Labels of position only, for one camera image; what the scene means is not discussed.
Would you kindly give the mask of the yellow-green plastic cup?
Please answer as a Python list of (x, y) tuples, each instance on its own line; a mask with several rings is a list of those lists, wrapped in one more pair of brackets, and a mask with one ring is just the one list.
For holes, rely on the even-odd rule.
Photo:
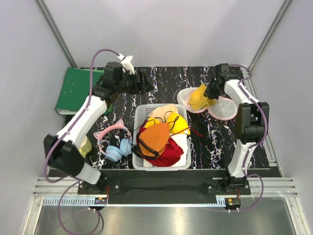
[(87, 136), (84, 136), (82, 143), (79, 147), (79, 153), (82, 155), (82, 157), (85, 159), (86, 155), (90, 153), (92, 150), (92, 144)]

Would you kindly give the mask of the red satin bra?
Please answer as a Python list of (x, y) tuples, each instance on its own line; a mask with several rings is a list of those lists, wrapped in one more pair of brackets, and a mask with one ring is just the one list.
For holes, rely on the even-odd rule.
[(146, 160), (157, 167), (170, 167), (180, 160), (183, 153), (183, 149), (172, 138), (169, 138), (163, 153), (157, 159)]

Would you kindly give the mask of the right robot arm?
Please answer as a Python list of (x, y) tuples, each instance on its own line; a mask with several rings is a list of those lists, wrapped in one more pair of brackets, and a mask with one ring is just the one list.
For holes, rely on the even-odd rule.
[(239, 188), (245, 187), (252, 154), (266, 139), (269, 104), (256, 99), (243, 85), (244, 79), (234, 74), (229, 64), (216, 65), (215, 72), (216, 75), (210, 79), (204, 95), (213, 99), (226, 94), (237, 107), (234, 126), (237, 143), (222, 181), (224, 192), (233, 194)]

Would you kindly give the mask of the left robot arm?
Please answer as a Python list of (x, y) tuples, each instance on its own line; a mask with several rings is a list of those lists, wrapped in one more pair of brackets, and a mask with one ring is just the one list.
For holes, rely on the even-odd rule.
[(132, 56), (121, 62), (109, 62), (104, 74), (93, 86), (91, 94), (71, 121), (55, 136), (44, 138), (45, 165), (56, 168), (76, 179), (87, 182), (96, 194), (105, 190), (99, 170), (87, 164), (79, 147), (90, 128), (122, 93), (146, 94), (153, 90), (142, 71), (135, 71)]

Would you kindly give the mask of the yellow mesh bra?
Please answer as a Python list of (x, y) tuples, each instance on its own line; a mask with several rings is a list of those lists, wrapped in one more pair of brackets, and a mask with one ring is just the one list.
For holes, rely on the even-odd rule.
[(205, 111), (208, 107), (213, 106), (217, 103), (216, 99), (209, 99), (208, 97), (204, 96), (204, 91), (206, 87), (207, 86), (202, 83), (199, 87), (191, 92), (187, 104), (188, 109), (193, 113), (201, 113)]

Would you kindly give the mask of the white pink mesh laundry bag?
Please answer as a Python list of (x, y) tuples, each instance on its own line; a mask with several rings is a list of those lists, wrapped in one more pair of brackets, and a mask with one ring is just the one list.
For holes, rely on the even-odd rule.
[(191, 94), (195, 90), (196, 88), (185, 88), (181, 90), (177, 95), (178, 104), (183, 105), (187, 111), (194, 114), (208, 111), (213, 118), (218, 120), (227, 121), (236, 117), (238, 109), (235, 102), (232, 99), (223, 96), (220, 96), (217, 100), (210, 100), (210, 104), (199, 110), (194, 110), (188, 102)]

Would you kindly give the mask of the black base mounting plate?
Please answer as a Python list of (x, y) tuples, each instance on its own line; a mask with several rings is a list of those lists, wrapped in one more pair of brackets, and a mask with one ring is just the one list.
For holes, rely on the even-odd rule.
[(209, 204), (217, 195), (246, 196), (251, 194), (244, 185), (226, 183), (224, 169), (187, 169), (178, 171), (144, 171), (134, 169), (102, 169), (103, 190), (82, 183), (79, 194), (109, 194), (109, 204), (161, 205)]

